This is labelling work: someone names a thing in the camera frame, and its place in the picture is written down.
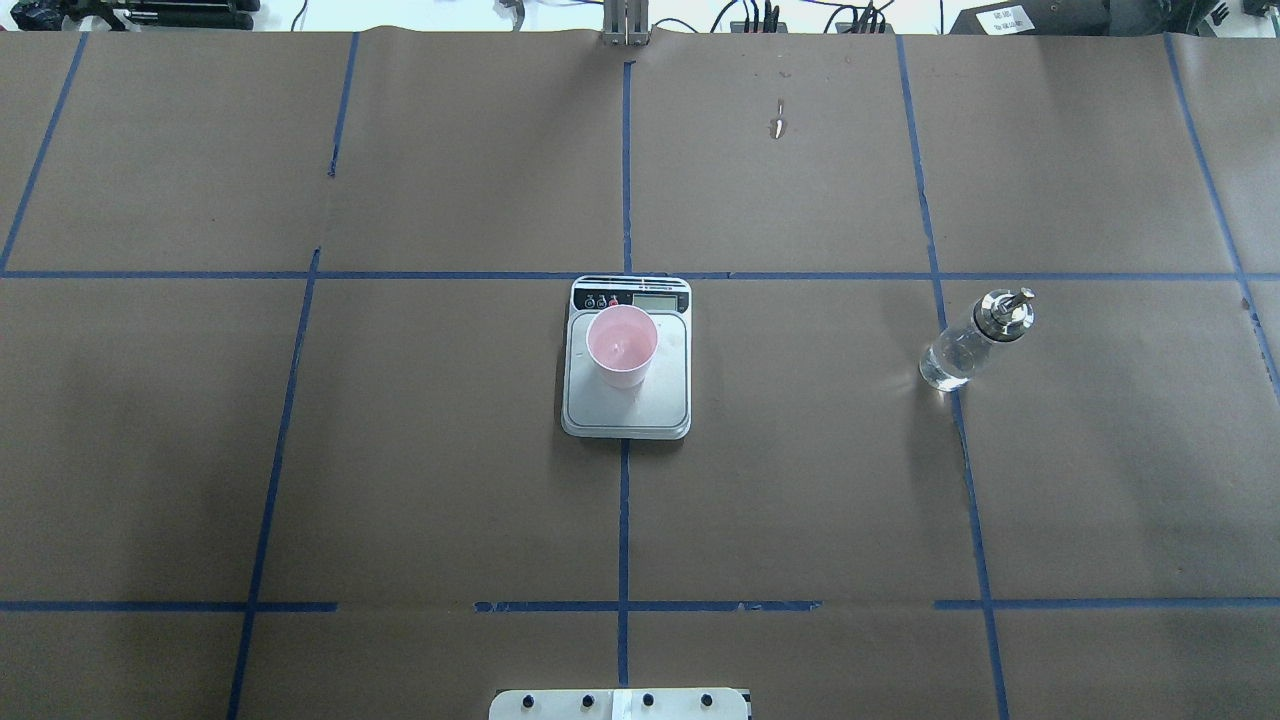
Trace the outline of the clear glass sauce bottle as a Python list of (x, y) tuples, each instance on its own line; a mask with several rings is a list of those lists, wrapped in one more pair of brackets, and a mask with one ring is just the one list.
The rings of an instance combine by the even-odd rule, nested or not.
[(1027, 287), (992, 290), (980, 296), (961, 320), (946, 327), (925, 348), (918, 365), (922, 379), (941, 392), (966, 386), (998, 348), (1030, 332), (1034, 300), (1036, 292)]

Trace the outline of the digital kitchen scale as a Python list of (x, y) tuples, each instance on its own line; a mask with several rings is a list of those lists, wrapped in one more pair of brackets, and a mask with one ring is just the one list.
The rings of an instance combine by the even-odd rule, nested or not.
[[(564, 331), (561, 425), (582, 438), (681, 439), (692, 423), (692, 292), (671, 277), (581, 275), (570, 290)], [(617, 343), (591, 343), (590, 328), (608, 307), (635, 307), (631, 354), (645, 366), (611, 366), (625, 357)]]

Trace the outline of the black box with label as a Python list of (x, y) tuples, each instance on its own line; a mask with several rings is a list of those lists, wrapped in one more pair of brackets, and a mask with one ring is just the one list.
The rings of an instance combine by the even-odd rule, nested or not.
[(983, 1), (960, 10), (946, 35), (1142, 37), (1193, 35), (1216, 1)]

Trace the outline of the black folded tripod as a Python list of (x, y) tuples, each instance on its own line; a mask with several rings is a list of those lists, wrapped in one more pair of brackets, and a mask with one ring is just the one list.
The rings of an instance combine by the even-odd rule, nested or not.
[(260, 1), (58, 1), (76, 22), (99, 18), (111, 31), (131, 27), (180, 29), (253, 29)]

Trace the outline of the aluminium frame post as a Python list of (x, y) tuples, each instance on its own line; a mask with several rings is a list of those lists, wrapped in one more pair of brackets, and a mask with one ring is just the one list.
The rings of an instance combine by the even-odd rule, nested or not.
[(602, 42), (605, 46), (640, 47), (649, 45), (652, 23), (648, 0), (603, 0)]

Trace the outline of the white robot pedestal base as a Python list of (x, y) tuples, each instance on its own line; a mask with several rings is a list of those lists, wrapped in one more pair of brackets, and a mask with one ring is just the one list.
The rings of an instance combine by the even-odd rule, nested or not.
[(508, 689), (489, 719), (751, 719), (748, 691), (730, 687)]

